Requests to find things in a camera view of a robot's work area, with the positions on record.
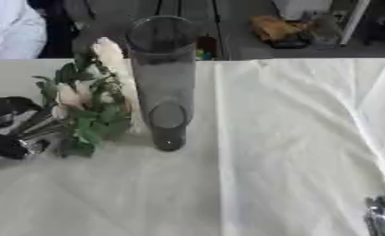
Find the flower bouquet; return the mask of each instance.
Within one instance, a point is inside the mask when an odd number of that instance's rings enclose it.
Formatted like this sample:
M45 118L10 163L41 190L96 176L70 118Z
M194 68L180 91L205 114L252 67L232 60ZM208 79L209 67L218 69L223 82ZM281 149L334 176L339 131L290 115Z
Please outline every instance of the flower bouquet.
M107 38L92 46L93 54L77 58L40 81L43 106L61 129L60 155L90 157L104 139L136 129L139 110L134 79L120 47Z

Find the chair leg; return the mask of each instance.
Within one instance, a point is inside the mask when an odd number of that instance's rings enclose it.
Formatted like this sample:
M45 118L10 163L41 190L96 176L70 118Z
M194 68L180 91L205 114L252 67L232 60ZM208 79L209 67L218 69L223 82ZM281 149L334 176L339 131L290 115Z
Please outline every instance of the chair leg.
M360 22L366 10L368 9L369 4L370 0L358 0L356 8L352 16L350 17L346 28L344 29L343 38L340 44L346 45L350 41L353 33L357 28L358 23Z

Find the white sleeve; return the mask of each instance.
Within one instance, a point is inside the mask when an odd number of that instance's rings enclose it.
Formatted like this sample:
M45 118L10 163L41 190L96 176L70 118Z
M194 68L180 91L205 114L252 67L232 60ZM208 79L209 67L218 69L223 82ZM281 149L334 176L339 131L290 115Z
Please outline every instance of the white sleeve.
M0 0L0 58L35 58L45 43L45 21L26 0Z
M38 57L46 43L46 24L30 6L14 24L3 41L0 58L32 59Z

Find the white tablecloth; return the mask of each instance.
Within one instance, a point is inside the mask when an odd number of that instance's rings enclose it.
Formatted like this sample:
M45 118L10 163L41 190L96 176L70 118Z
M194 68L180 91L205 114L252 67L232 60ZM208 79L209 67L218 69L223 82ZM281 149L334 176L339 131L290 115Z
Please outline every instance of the white tablecloth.
M0 96L39 98L64 61L0 61ZM367 234L385 193L385 59L199 63L187 146L147 136L93 159L0 165L0 236Z

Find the white rose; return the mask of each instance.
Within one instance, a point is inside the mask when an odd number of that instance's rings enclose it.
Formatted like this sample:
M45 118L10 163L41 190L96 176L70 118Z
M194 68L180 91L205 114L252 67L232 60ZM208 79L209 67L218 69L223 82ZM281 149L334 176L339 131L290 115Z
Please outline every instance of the white rose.
M52 117L57 120L63 120L68 117L68 110L62 106L57 105L52 108Z
M111 96L111 94L109 92L103 92L100 95L100 101L102 103L113 103L114 102L113 97Z
M92 51L97 55L102 65L112 73L117 73L124 64L123 51L120 46L106 37L98 39L92 45Z
M58 95L56 97L58 104L77 107L83 109L82 101L79 95L67 84L58 84Z
M82 81L75 81L76 93L81 100L81 103L89 104L92 99L91 90L89 89L89 85Z

